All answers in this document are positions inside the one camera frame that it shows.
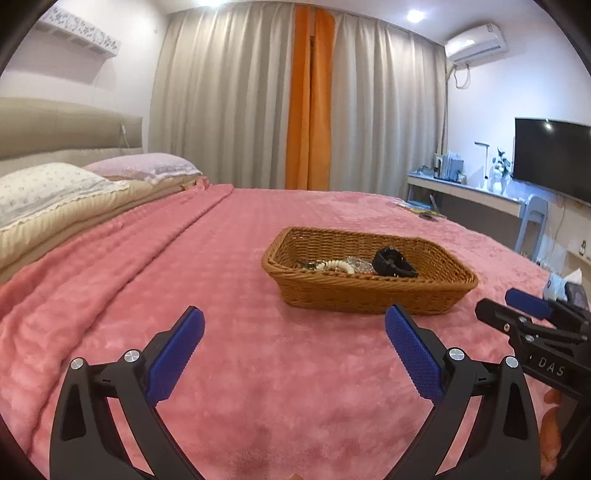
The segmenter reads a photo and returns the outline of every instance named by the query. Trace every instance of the wicker basket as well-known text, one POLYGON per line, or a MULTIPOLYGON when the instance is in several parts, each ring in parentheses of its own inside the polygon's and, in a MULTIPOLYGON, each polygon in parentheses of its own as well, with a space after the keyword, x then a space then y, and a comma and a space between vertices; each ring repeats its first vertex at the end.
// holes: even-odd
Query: wicker basket
POLYGON ((435 315, 476 288, 478 278, 439 245, 422 238, 316 228, 283 230, 262 257, 283 299, 308 309, 384 313, 394 303, 410 313, 435 315), (418 271, 417 278, 350 275, 300 268, 299 260, 339 260, 349 255, 372 261, 377 250, 396 247, 418 271))

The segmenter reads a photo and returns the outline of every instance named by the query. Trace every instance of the pink bedspread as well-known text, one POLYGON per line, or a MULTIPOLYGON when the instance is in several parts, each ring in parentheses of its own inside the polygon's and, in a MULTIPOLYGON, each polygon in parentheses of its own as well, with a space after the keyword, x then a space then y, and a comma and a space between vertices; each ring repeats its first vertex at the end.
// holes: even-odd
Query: pink bedspread
MULTIPOLYGON (((476 320, 476 302, 502 301, 509 287, 539 294, 546 277, 490 238, 426 222, 387 197, 214 186, 141 206, 56 249, 0 290, 0 413, 34 463, 47 475, 70 359, 114 361, 195 305, 206 315, 205 337, 158 411, 206 478, 383 478, 431 404, 408 379, 381 316, 282 302, 260 260, 290 225, 422 236, 447 248, 478 274, 479 287, 450 313, 417 323, 475 359, 512 352, 504 335, 476 320)), ((546 388, 530 386, 541 417, 546 388)), ((123 423, 117 408, 115 415, 123 423)), ((134 463, 147 468, 129 431, 121 433, 134 463)))

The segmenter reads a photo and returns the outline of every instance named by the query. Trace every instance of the beige curtain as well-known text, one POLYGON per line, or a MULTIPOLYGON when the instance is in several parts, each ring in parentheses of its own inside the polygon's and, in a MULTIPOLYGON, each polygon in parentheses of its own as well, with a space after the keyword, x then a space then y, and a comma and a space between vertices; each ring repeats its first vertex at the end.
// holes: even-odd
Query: beige curtain
POLYGON ((402 196, 444 147, 442 46, 379 20, 335 14, 331 190, 402 196))
POLYGON ((292 4, 175 14, 160 56, 150 151, 188 159, 214 183, 283 188, 292 4))

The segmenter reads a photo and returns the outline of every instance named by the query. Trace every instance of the pink pillow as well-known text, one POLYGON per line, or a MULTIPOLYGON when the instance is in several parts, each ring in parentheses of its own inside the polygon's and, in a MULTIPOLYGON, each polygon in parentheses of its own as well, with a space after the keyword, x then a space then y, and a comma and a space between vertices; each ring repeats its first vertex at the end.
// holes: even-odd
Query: pink pillow
POLYGON ((146 153, 108 158, 86 167, 101 177, 143 180, 156 185, 160 180, 183 175, 201 175, 191 162, 167 153, 146 153))

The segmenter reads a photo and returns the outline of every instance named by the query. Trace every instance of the white wall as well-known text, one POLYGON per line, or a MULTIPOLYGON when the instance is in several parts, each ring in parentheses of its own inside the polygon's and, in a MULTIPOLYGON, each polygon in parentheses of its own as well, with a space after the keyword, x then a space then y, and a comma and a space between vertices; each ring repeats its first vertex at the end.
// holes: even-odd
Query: white wall
POLYGON ((58 6, 122 41, 103 57, 31 31, 0 77, 0 96, 81 103, 144 117, 144 148, 152 87, 168 20, 152 0, 60 0, 58 6))
MULTIPOLYGON (((482 184, 485 158, 482 147, 474 142, 490 144, 490 158, 496 156, 496 147, 512 158, 516 116, 591 125, 591 76, 568 39, 541 8, 527 13, 498 22, 511 51, 503 59, 472 68, 468 90, 456 89, 454 78, 450 79, 449 149, 465 159, 471 185, 482 184)), ((465 78, 465 70, 458 72, 460 84, 465 78)), ((575 202, 566 203, 553 248, 552 238, 563 213, 559 208, 562 200, 557 203, 556 195, 517 183, 509 190, 516 197, 527 197, 533 192, 551 202, 540 258, 560 272, 567 260, 565 249, 569 241, 580 244, 587 239, 591 252, 591 209, 575 202)), ((468 215, 471 209, 466 208, 466 212, 468 215)), ((506 229, 503 221, 491 216, 491 230, 506 229)))

